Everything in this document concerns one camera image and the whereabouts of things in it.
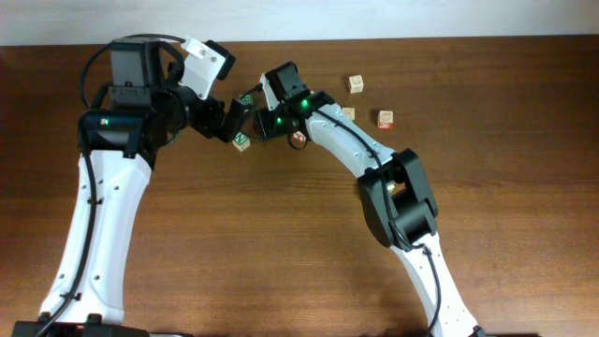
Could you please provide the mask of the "red snail block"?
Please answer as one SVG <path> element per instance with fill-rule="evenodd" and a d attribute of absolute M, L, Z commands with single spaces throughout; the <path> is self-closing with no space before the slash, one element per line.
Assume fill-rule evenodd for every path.
<path fill-rule="evenodd" d="M 377 115 L 377 127 L 379 129 L 390 129 L 394 125 L 394 112 L 392 110 L 380 110 Z"/>

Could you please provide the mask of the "green N block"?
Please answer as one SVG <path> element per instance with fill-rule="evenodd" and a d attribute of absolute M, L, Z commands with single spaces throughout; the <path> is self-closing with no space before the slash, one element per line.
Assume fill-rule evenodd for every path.
<path fill-rule="evenodd" d="M 242 132 L 239 132 L 232 140 L 232 143 L 236 149 L 240 152 L 245 151 L 251 146 L 251 140 Z"/>

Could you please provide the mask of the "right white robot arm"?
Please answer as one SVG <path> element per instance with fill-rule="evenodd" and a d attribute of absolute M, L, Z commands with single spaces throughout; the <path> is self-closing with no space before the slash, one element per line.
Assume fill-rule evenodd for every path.
<path fill-rule="evenodd" d="M 333 154 L 357 179 L 372 235 L 403 265 L 427 317 L 429 336 L 482 336 L 446 265 L 438 206 L 419 157 L 376 141 L 323 91 L 276 94 L 261 87 L 273 128 L 299 131 Z"/>

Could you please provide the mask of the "red shell picture block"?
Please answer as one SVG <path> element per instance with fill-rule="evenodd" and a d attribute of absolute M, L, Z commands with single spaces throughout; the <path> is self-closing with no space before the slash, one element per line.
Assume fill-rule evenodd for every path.
<path fill-rule="evenodd" d="M 300 131 L 297 131 L 291 135 L 291 143 L 295 147 L 303 147 L 306 144 L 306 142 L 306 137 Z"/>

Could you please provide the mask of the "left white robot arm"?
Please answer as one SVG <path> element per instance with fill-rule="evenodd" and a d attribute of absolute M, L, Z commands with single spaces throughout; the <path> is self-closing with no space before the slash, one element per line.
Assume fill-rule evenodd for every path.
<path fill-rule="evenodd" d="M 186 127 L 230 142 L 249 105 L 211 96 L 234 55 L 214 41 L 140 34 L 112 40 L 112 78 L 78 121 L 79 186 L 61 264 L 38 318 L 16 336 L 139 336 L 124 325 L 124 270 L 158 151 Z"/>

